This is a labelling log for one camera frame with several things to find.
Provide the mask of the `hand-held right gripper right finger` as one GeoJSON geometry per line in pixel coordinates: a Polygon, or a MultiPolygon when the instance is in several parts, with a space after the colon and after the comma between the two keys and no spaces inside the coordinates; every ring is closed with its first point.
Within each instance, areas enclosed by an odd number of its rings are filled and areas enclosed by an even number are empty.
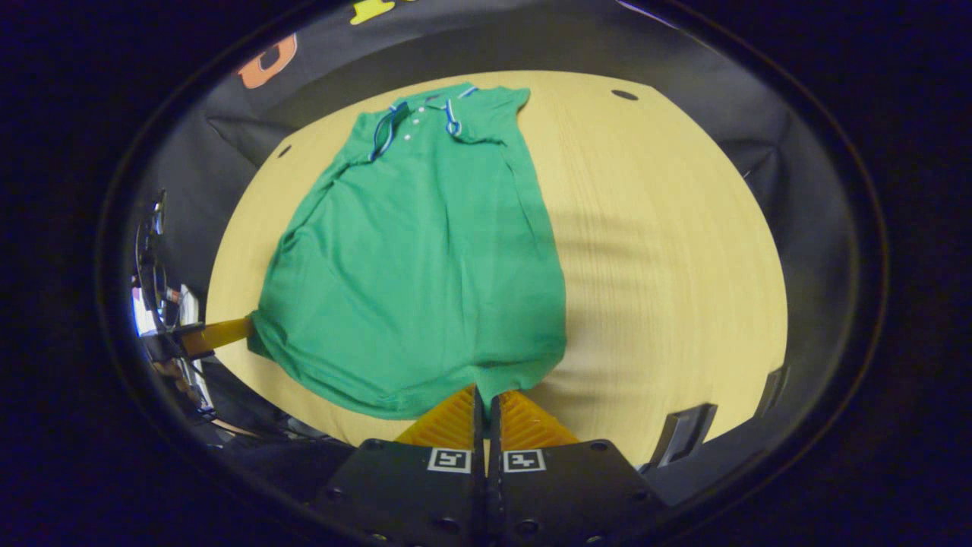
{"type": "Polygon", "coordinates": [[[491,403],[492,546],[628,546],[667,505],[614,443],[582,442],[520,391],[491,403]]]}

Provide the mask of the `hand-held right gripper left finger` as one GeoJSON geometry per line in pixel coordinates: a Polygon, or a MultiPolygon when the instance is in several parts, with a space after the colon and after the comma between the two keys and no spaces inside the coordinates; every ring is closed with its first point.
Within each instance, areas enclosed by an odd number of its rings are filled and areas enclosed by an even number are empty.
{"type": "Polygon", "coordinates": [[[393,440],[369,438],[313,509],[368,546],[479,546],[484,533],[483,403],[469,385],[393,440]]]}

